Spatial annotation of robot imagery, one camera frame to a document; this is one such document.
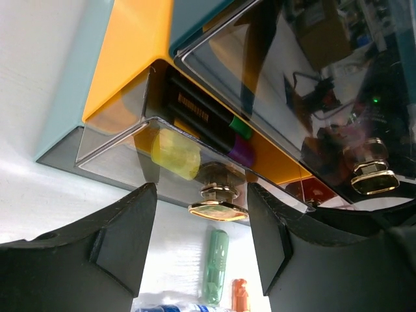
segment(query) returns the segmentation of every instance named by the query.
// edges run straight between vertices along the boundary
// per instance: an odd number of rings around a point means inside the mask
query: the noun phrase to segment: white surface
[[[0,242],[33,239],[126,194],[32,162],[86,1],[0,0]],[[154,295],[162,291],[198,297],[205,235],[212,225],[218,224],[159,203],[141,300],[167,296]],[[219,227],[230,235],[222,305],[230,305],[231,280],[246,278],[252,311],[270,311],[268,299],[261,296],[250,229],[238,224]]]

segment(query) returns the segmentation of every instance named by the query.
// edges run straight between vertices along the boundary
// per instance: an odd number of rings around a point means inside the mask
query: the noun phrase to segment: cardboard box
[[[296,19],[296,35],[314,70],[341,60],[352,50],[334,0],[320,0]]]

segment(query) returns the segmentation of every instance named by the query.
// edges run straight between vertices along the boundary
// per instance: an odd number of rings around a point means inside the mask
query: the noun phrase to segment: transparent plastic box
[[[292,194],[320,192],[317,205],[359,210],[414,199],[410,2],[294,3],[234,3],[175,64],[313,174],[286,186]]]
[[[77,156],[79,168],[130,187],[154,182],[160,199],[213,220],[247,222],[249,182],[261,184],[299,211],[311,208],[186,132],[164,105],[168,67],[155,62],[89,117]],[[299,167],[294,168],[301,179]],[[287,182],[284,174],[282,181]]]

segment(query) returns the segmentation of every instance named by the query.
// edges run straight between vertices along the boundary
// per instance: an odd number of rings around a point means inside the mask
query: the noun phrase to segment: black marker
[[[252,134],[252,128],[246,125],[240,118],[229,112],[225,107],[215,101],[213,98],[205,94],[188,79],[178,73],[172,74],[168,82],[182,90],[193,101],[198,102],[211,114],[217,115],[228,127],[232,128],[242,138],[248,140]]]
[[[182,92],[175,88],[169,89],[167,108],[175,118],[195,129],[203,142],[246,167],[253,165],[254,151],[247,141],[223,120],[197,106]]]

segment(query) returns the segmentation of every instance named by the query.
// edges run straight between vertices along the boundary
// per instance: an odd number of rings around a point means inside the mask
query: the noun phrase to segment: light blue panel
[[[233,0],[174,0],[174,15],[170,29],[169,54],[191,36],[201,31],[204,24],[225,9]]]
[[[81,118],[114,0],[88,0],[44,132],[36,150],[39,159],[77,126]]]

